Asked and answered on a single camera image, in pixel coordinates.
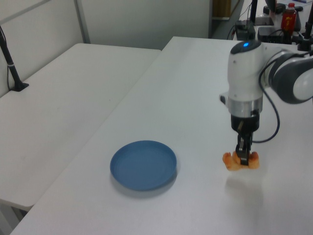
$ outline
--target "white wall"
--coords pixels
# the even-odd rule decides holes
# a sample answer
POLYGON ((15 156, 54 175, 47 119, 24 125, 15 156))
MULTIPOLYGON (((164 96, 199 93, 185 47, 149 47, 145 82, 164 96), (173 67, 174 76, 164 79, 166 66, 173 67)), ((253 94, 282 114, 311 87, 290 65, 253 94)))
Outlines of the white wall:
POLYGON ((1 0, 0 24, 49 0, 1 0))
MULTIPOLYGON (((74 0, 50 0, 1 26, 22 81, 83 42, 74 0)), ((7 91, 6 61, 0 52, 0 96, 7 91)))
POLYGON ((90 42, 163 49, 173 36, 208 38, 212 0, 78 0, 90 42))

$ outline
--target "red bottle label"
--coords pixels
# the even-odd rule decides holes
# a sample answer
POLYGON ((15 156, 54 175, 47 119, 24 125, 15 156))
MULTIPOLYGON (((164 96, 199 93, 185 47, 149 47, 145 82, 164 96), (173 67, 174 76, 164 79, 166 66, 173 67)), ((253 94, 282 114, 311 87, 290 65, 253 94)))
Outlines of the red bottle label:
POLYGON ((294 24, 295 24, 296 14, 295 13, 285 13, 283 15, 281 28, 285 32, 289 32, 290 35, 292 35, 294 30, 294 24))

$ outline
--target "orange object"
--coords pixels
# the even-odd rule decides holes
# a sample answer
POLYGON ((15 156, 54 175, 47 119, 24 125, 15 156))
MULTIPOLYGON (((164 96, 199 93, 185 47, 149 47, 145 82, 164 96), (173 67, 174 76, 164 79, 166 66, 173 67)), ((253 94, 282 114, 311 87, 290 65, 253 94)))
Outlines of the orange object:
POLYGON ((224 153, 223 162, 227 170, 231 171, 240 170, 243 168, 257 169, 260 166, 259 155, 257 152, 252 152, 249 155, 249 165, 241 165, 240 158, 237 156, 236 152, 233 152, 233 155, 231 155, 230 153, 224 153))
POLYGON ((283 14, 281 28, 283 31, 288 32, 290 36, 292 36, 294 30, 296 16, 294 3, 289 3, 288 8, 283 14))

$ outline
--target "blue plate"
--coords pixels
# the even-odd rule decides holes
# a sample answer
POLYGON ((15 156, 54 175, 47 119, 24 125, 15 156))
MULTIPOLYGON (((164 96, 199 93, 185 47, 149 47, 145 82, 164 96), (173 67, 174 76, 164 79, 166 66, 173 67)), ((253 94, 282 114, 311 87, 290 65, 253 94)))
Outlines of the blue plate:
POLYGON ((167 183, 174 175, 175 153, 156 141, 137 141, 120 148, 112 157, 110 170, 123 186, 151 190, 167 183))

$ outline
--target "black stand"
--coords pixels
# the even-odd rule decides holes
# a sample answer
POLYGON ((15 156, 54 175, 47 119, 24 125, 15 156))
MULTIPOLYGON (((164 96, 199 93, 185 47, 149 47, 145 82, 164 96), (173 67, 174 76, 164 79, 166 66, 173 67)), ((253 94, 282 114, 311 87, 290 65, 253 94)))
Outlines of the black stand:
POLYGON ((252 0, 250 21, 253 22, 254 25, 274 25, 274 22, 271 19, 271 17, 257 17, 257 18, 255 18, 257 6, 258 6, 258 0, 252 0))
POLYGON ((293 36, 292 41, 298 44, 299 51, 310 51, 313 44, 313 38, 311 37, 313 26, 313 3, 309 15, 308 21, 305 23, 305 33, 299 36, 293 36))
POLYGON ((11 74, 12 74, 12 77, 14 79, 14 82, 15 82, 15 86, 14 86, 14 88, 12 90, 16 91, 16 92, 20 92, 23 89, 25 89, 26 87, 28 87, 29 85, 27 83, 23 83, 20 80, 19 74, 16 71, 16 68, 15 68, 15 65, 13 63, 12 57, 10 55, 9 49, 8 49, 8 47, 6 45, 5 36, 4 36, 3 31, 2 31, 1 28, 0 28, 0 47, 1 47, 1 50, 2 50, 3 55, 5 57, 5 60, 6 60, 7 64, 8 64, 8 67, 9 67, 9 69, 11 71, 11 74))

